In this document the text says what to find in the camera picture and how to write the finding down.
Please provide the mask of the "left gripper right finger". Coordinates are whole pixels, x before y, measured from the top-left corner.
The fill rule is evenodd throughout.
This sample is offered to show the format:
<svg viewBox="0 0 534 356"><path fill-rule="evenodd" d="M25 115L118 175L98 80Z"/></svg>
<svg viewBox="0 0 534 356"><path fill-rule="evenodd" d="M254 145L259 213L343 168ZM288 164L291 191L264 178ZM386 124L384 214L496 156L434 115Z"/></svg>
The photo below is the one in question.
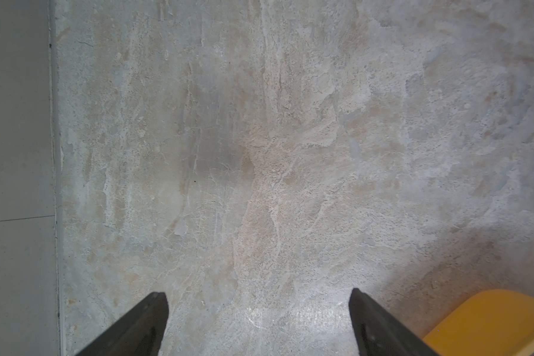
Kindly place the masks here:
<svg viewBox="0 0 534 356"><path fill-rule="evenodd" d="M438 356L368 294L354 288L349 314L360 356Z"/></svg>

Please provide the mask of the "yellow plastic storage box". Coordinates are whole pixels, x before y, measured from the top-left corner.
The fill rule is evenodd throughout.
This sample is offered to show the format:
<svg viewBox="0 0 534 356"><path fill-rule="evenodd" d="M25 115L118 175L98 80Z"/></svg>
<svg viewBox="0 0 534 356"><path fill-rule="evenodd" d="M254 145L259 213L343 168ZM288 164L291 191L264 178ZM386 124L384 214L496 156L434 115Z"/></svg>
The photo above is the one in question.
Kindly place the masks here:
<svg viewBox="0 0 534 356"><path fill-rule="evenodd" d="M504 289L477 293L424 342L439 355L534 355L534 298Z"/></svg>

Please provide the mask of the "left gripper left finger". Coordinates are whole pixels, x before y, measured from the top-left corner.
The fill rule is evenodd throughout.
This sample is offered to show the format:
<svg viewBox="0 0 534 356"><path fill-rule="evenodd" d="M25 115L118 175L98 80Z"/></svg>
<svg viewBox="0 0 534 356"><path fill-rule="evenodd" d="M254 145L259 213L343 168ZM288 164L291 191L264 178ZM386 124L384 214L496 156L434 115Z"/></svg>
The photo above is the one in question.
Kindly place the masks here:
<svg viewBox="0 0 534 356"><path fill-rule="evenodd" d="M169 318L166 294L151 292L78 356L158 355Z"/></svg>

